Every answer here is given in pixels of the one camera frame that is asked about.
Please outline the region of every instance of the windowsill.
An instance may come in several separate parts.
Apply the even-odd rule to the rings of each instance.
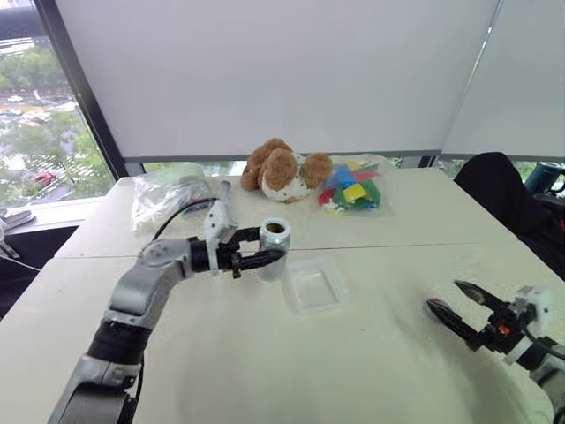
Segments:
[[[6,235],[14,235],[81,225],[85,219],[90,217],[95,210],[98,209],[103,199],[103,197],[92,197],[77,201],[57,201],[9,209],[9,214],[21,210],[31,210],[35,218],[5,233]]]

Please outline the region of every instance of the white table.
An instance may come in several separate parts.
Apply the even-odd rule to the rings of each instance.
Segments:
[[[315,196],[286,205],[269,201],[260,192],[247,192],[239,178],[209,178],[232,183],[231,201],[240,227],[258,226],[270,216],[286,218],[296,250],[342,247],[417,246],[516,240],[441,170],[393,170],[386,176],[394,215],[388,219],[330,216],[320,210]],[[134,256],[151,234],[130,232],[133,182],[121,179],[98,211],[84,222],[56,257]],[[164,237],[203,236],[202,215],[179,217]]]
[[[283,284],[253,272],[208,274],[171,293],[147,349],[135,422],[547,423],[548,399],[518,365],[470,352],[423,312],[446,300],[475,329],[488,311],[451,283],[502,299],[539,284],[565,302],[565,284],[517,241],[290,253],[329,257],[346,307],[294,313]],[[133,258],[50,261],[0,322],[2,422],[45,422],[88,347],[117,279]],[[563,342],[565,310],[548,336]]]

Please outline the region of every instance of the red foam piece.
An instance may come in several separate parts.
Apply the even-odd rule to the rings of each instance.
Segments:
[[[374,170],[362,170],[360,172],[352,172],[351,175],[357,180],[358,183],[360,183],[361,181],[365,181],[366,179],[378,177],[380,173],[375,172]]]
[[[324,190],[320,196],[318,196],[318,204],[321,205],[325,205],[326,203],[329,203],[329,201],[332,200],[332,198],[334,197],[334,188],[328,188],[327,190]]]

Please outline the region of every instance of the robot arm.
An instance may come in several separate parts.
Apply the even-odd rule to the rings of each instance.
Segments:
[[[139,375],[147,341],[172,288],[208,270],[231,270],[238,278],[241,270],[268,265],[284,255],[263,251],[242,256],[238,252],[240,241],[259,239],[259,228],[237,230],[226,184],[221,184],[219,200],[208,212],[206,241],[154,240],[120,278],[94,340],[74,368],[49,424],[132,422],[137,399],[125,390]]]
[[[508,364],[517,362],[530,371],[530,378],[549,396],[554,407],[554,424],[565,424],[565,347],[549,337],[540,337],[549,323],[549,291],[523,287],[514,302],[503,302],[475,284],[455,281],[463,293],[493,311],[479,332],[439,299],[426,304],[433,316],[476,351],[484,346],[505,354]]]

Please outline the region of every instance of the brown plush toy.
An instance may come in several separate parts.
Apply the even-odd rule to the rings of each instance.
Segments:
[[[247,159],[241,186],[245,190],[260,188],[269,199],[290,203],[306,197],[330,178],[332,171],[328,155],[313,153],[304,158],[281,139],[271,139]]]

